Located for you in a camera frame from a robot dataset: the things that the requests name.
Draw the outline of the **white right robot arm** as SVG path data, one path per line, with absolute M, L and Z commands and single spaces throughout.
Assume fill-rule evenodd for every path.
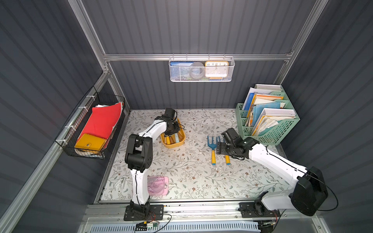
M 272 152 L 259 141 L 242 137 L 235 129 L 229 128 L 222 134 L 223 141 L 217 141 L 216 154 L 235 159 L 250 159 L 279 175 L 289 184 L 289 189 L 279 192 L 262 192 L 254 201 L 257 215 L 280 210 L 294 209 L 305 216 L 313 216 L 328 198 L 327 185 L 322 172 L 295 164 Z

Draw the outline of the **yellow plastic storage box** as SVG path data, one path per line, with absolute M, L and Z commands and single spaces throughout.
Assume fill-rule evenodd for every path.
M 164 133 L 162 133 L 160 136 L 161 142 L 167 149 L 179 147 L 183 145 L 185 142 L 186 135 L 184 132 L 184 126 L 181 124 L 179 119 L 177 119 L 177 121 L 178 121 L 180 129 L 176 134 L 165 137 Z

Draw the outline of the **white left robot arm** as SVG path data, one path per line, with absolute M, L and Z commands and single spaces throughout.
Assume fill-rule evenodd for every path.
M 148 128 L 139 134 L 129 136 L 125 163 L 128 165 L 133 179 L 131 203 L 141 207 L 145 207 L 149 203 L 147 182 L 148 171 L 153 161 L 153 141 L 161 134 L 171 136 L 179 131 L 177 111 L 166 108 L 164 114 L 157 116 Z

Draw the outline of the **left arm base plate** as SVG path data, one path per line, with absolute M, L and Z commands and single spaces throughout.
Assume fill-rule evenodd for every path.
M 140 221 L 140 220 L 162 220 L 164 214 L 163 205 L 145 205 L 137 204 L 129 205 L 125 209 L 124 221 Z

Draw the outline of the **dark blue rake yellow handle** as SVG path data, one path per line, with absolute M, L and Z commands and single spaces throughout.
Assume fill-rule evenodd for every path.
M 230 157 L 229 157 L 228 155 L 225 156 L 225 163 L 226 163 L 227 165 L 231 165 Z

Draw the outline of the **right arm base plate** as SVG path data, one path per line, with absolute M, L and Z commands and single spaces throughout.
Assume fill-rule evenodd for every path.
M 243 202 L 239 203 L 238 211 L 241 213 L 243 218 L 255 218 L 255 217 L 280 217 L 281 213 L 279 210 L 268 210 L 262 204 L 255 202 Z

